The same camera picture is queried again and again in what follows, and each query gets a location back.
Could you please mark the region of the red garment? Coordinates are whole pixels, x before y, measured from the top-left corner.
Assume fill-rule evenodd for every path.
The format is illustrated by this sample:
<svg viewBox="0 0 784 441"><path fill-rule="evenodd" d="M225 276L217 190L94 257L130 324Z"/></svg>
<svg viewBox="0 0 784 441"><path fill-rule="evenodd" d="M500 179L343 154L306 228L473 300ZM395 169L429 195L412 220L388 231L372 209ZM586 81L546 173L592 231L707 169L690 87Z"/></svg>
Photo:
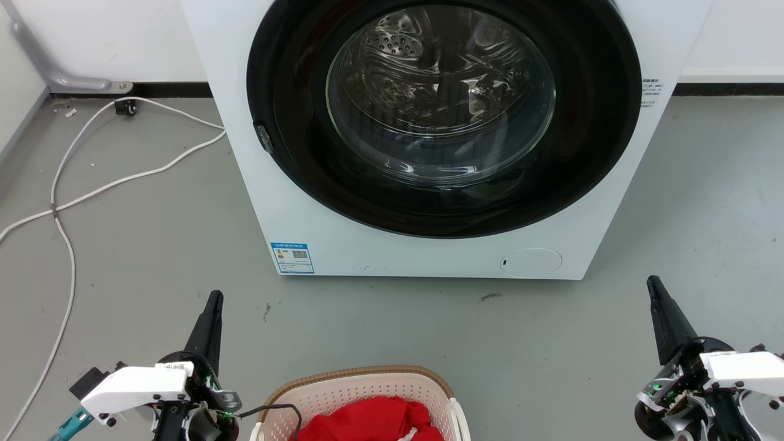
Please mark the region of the red garment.
<svg viewBox="0 0 784 441"><path fill-rule="evenodd" d="M445 441L425 405L386 396L359 400L328 415L319 414L289 441L397 441L412 427L419 431L413 441Z"/></svg>

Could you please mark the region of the grey drain pipe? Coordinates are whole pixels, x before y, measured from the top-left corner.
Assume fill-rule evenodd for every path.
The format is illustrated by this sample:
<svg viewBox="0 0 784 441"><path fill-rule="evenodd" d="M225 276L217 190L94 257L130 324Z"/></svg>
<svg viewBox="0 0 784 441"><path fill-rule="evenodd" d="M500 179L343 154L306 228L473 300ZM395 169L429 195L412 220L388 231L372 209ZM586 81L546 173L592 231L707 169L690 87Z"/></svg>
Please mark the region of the grey drain pipe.
<svg viewBox="0 0 784 441"><path fill-rule="evenodd" d="M31 64L36 68L52 93L81 96L123 96L134 90L134 84L131 81L113 81L106 78L85 77L67 72L57 64L55 59L51 58L43 45L37 41L36 36L25 25L25 21L12 3L12 0L0 0L0 5L9 15L9 29L12 36L19 43L23 52L30 59Z"/></svg>

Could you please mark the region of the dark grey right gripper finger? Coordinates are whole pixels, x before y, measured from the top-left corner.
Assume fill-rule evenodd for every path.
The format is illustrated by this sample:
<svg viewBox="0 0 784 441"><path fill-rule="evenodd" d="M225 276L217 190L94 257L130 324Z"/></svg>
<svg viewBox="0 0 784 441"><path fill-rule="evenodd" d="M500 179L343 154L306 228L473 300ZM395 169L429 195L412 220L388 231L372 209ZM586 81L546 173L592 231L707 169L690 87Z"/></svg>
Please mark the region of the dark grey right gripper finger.
<svg viewBox="0 0 784 441"><path fill-rule="evenodd" d="M647 290L658 360L662 366L666 366L683 346L695 341L698 335L677 301L655 274L647 278Z"/></svg>

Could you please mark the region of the white front-load washing machine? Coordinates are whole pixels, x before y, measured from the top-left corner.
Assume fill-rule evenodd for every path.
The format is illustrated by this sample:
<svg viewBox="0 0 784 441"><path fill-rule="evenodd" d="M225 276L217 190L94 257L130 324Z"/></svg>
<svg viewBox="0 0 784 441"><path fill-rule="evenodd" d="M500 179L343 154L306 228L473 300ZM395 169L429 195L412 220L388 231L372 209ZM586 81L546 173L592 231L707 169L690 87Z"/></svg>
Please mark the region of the white front-load washing machine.
<svg viewBox="0 0 784 441"><path fill-rule="evenodd" d="M594 260L716 0L612 1L638 50L641 82L657 78L663 89L655 108L639 104L630 143L608 175L576 203L524 228L422 238L377 230L325 208L263 148L247 104L246 68L253 34L273 0L180 0L270 252L272 242L308 245L313 276L512 278L500 269L501 259L540 247L562 257L549 277L560 280L582 279Z"/></svg>

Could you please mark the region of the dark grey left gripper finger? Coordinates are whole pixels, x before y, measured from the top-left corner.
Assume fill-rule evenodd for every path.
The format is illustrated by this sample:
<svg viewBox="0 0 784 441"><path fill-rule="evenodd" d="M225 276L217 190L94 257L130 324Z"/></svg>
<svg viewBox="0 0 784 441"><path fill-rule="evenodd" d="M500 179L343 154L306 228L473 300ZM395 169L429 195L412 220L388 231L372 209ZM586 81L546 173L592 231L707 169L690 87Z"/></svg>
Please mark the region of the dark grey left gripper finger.
<svg viewBox="0 0 784 441"><path fill-rule="evenodd" d="M219 355L223 332L224 294L210 292L204 310L198 316L184 348L185 352L204 358L215 375L219 373Z"/></svg>

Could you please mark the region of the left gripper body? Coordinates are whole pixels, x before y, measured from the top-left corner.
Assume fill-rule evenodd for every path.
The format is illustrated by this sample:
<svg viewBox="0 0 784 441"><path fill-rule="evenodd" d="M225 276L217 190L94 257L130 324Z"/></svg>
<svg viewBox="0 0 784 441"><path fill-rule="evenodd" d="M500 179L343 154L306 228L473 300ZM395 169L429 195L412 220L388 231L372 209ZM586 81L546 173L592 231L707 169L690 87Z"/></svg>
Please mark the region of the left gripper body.
<svg viewBox="0 0 784 441"><path fill-rule="evenodd" d="M81 407L69 418L72 439L93 421L114 427L123 412L151 411L152 441L237 441L243 403L204 360L171 353L154 366L92 368L70 388Z"/></svg>

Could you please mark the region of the blue energy label sticker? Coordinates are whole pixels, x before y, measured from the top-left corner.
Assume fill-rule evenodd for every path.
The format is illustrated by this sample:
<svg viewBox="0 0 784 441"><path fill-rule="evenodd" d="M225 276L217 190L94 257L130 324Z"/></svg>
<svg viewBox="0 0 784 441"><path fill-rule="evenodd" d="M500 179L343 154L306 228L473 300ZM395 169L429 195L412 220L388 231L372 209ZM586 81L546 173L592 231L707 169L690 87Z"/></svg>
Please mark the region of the blue energy label sticker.
<svg viewBox="0 0 784 441"><path fill-rule="evenodd" d="M315 274L310 249L304 243L269 244L280 274Z"/></svg>

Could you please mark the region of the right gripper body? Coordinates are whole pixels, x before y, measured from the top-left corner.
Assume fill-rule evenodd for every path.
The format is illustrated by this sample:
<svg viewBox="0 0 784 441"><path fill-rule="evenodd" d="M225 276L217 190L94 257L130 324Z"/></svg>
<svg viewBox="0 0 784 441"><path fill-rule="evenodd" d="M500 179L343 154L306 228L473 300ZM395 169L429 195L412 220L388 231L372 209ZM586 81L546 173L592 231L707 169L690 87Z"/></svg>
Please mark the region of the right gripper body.
<svg viewBox="0 0 784 441"><path fill-rule="evenodd" d="M698 337L667 355L638 393L635 422L653 441L766 441L744 407L753 394L784 409L784 357Z"/></svg>

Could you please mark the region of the round white filter cover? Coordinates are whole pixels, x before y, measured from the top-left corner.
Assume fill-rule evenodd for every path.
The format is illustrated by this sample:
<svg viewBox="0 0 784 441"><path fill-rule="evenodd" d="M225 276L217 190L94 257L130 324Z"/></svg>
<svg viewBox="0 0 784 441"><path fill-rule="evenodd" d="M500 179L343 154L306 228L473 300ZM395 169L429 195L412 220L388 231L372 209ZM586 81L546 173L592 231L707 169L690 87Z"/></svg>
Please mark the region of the round white filter cover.
<svg viewBox="0 0 784 441"><path fill-rule="evenodd" d="M518 249L501 259L499 268L512 278L549 279L562 265L562 257L552 249Z"/></svg>

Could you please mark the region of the beige plastic laundry basket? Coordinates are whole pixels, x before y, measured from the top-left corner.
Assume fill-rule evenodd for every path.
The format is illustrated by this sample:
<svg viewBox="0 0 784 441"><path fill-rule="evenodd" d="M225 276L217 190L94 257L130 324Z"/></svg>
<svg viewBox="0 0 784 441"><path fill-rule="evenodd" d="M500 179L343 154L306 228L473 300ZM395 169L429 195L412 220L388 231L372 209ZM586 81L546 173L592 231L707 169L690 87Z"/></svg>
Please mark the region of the beige plastic laundry basket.
<svg viewBox="0 0 784 441"><path fill-rule="evenodd" d="M340 369L288 382L267 405L292 404L303 424L348 404L376 396L413 400L428 408L433 425L445 441L472 441L467 418L448 383L431 369L387 365Z"/></svg>

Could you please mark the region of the black round washer door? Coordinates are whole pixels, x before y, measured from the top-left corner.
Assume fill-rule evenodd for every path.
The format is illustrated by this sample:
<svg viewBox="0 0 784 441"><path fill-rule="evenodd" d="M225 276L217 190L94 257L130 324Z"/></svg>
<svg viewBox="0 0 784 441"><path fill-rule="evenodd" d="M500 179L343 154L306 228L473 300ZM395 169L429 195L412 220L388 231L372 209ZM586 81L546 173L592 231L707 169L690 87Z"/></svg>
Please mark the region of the black round washer door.
<svg viewBox="0 0 784 441"><path fill-rule="evenodd" d="M273 0L246 93L264 150L325 208L476 238L608 175L638 123L641 62L612 0Z"/></svg>

